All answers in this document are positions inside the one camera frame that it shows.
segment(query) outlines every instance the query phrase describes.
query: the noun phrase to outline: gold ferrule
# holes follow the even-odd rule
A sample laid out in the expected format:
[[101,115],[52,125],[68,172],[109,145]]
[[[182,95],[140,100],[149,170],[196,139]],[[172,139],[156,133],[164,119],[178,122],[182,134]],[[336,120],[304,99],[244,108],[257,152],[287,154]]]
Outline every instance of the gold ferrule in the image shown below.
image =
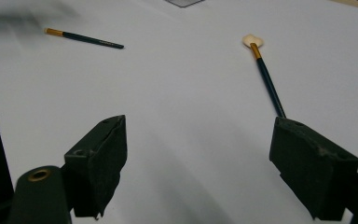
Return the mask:
[[58,31],[58,30],[53,30],[53,29],[47,28],[47,29],[45,29],[45,33],[48,35],[62,36],[63,31]]
[[261,58],[260,51],[258,51],[258,47],[257,47],[257,45],[256,45],[255,43],[252,43],[252,44],[251,44],[251,49],[252,49],[252,51],[254,52],[254,55],[255,55],[255,58],[256,58],[256,59]]

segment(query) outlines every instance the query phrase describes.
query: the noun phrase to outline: white table surface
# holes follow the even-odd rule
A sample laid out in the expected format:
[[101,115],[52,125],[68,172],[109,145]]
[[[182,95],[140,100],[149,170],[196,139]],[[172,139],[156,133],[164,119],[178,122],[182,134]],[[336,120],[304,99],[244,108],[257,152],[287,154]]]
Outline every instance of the white table surface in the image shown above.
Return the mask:
[[[44,35],[50,27],[125,45]],[[358,7],[329,0],[0,0],[0,132],[11,177],[126,115],[129,157],[98,223],[313,221],[269,161],[275,111],[358,156]],[[94,223],[92,218],[73,222]]]

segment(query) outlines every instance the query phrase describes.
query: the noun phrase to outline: cylindrical joint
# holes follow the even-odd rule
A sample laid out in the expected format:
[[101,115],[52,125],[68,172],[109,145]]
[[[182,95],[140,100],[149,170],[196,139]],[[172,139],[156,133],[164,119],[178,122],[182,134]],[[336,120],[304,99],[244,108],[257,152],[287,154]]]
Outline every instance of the cylindrical joint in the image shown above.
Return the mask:
[[258,47],[257,47],[257,45],[255,43],[251,43],[251,49],[254,52],[254,55],[255,55],[256,59],[261,58],[260,51],[258,51]]
[[53,30],[53,29],[47,28],[47,29],[45,29],[45,33],[48,35],[62,36],[63,31],[58,31],[58,30]]

